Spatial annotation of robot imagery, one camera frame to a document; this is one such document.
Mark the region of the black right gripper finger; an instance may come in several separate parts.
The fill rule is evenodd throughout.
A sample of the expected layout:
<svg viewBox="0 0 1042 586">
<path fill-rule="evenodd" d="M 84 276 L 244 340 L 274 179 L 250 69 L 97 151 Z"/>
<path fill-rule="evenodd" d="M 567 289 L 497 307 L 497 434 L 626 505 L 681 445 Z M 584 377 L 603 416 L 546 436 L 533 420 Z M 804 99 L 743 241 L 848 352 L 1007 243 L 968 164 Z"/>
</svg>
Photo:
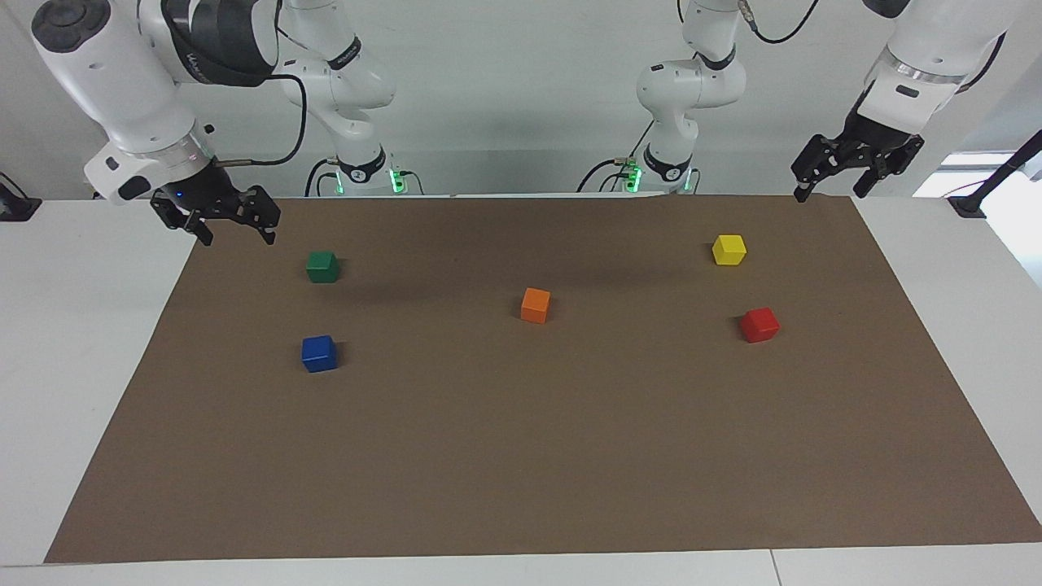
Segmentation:
<svg viewBox="0 0 1042 586">
<path fill-rule="evenodd" d="M 178 207 L 167 198 L 153 198 L 151 200 L 151 207 L 159 216 L 160 221 L 168 230 L 187 231 L 197 238 L 205 247 L 212 245 L 213 234 L 198 212 L 187 214 L 181 207 Z"/>
<path fill-rule="evenodd" d="M 250 186 L 237 193 L 237 201 L 232 221 L 251 227 L 260 234 L 265 244 L 274 245 L 282 210 L 272 200 L 267 190 L 263 186 Z"/>
</svg>

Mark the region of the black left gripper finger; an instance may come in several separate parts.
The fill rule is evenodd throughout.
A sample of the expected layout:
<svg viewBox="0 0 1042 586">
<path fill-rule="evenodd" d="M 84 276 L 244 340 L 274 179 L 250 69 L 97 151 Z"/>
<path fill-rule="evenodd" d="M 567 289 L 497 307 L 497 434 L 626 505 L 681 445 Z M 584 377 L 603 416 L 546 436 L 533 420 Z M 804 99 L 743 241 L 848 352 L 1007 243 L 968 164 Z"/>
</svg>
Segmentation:
<svg viewBox="0 0 1042 586">
<path fill-rule="evenodd" d="M 883 179 L 904 173 L 924 144 L 924 140 L 908 140 L 904 145 L 890 150 L 868 145 L 861 147 L 855 162 L 862 164 L 865 170 L 853 186 L 855 197 L 864 198 Z"/>
<path fill-rule="evenodd" d="M 792 163 L 792 174 L 796 181 L 794 197 L 798 203 L 805 203 L 820 181 L 846 170 L 850 156 L 852 141 L 846 137 L 812 136 Z"/>
</svg>

